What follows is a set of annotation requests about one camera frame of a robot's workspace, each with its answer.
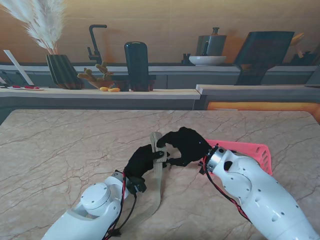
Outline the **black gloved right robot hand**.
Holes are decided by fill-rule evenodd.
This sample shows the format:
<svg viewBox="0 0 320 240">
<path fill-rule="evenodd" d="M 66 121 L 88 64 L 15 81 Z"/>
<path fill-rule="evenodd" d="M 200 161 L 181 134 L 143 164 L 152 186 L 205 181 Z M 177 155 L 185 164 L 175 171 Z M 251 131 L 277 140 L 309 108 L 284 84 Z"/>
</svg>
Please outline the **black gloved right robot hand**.
<svg viewBox="0 0 320 240">
<path fill-rule="evenodd" d="M 166 144 L 177 148 L 181 154 L 179 158 L 168 159 L 167 163 L 179 167 L 186 167 L 191 162 L 199 161 L 213 149 L 198 132 L 187 127 L 168 132 L 157 141 L 156 146 L 162 148 Z"/>
</svg>

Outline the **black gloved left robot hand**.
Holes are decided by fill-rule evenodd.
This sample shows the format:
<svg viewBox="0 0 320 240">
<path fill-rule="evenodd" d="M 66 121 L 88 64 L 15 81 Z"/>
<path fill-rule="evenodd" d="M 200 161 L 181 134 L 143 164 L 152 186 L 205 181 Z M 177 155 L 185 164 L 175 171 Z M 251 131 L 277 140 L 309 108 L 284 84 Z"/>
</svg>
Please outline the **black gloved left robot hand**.
<svg viewBox="0 0 320 240">
<path fill-rule="evenodd" d="M 154 160 L 164 157 L 163 151 L 153 152 L 150 144 L 139 147 L 129 159 L 124 168 L 124 174 L 128 179 L 140 178 L 154 168 Z"/>
</svg>

